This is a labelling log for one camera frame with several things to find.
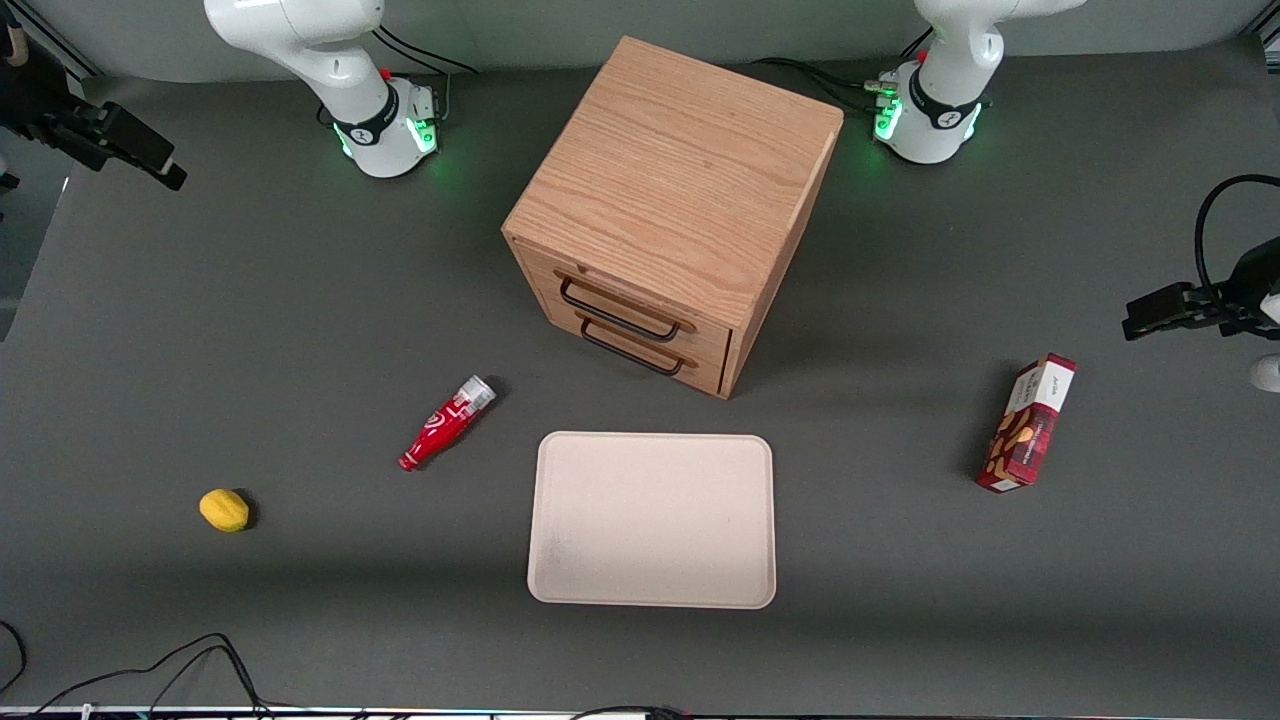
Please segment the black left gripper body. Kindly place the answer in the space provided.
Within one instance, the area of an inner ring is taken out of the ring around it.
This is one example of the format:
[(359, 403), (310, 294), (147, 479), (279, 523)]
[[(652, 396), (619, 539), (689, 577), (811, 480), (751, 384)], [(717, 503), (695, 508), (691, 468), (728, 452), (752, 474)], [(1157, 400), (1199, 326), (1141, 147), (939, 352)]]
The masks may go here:
[(1215, 284), (1225, 320), (1222, 337), (1279, 337), (1279, 238), (1261, 243), (1236, 261), (1231, 274)]

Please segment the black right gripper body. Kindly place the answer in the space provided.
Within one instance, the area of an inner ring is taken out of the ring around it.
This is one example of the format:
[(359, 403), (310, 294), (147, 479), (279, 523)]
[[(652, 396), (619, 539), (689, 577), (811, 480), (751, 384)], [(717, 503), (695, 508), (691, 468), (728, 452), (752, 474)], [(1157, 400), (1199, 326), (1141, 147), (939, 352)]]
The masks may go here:
[(23, 29), (3, 31), (1, 122), (14, 135), (99, 167), (92, 138), (99, 109), (74, 94), (63, 64)]

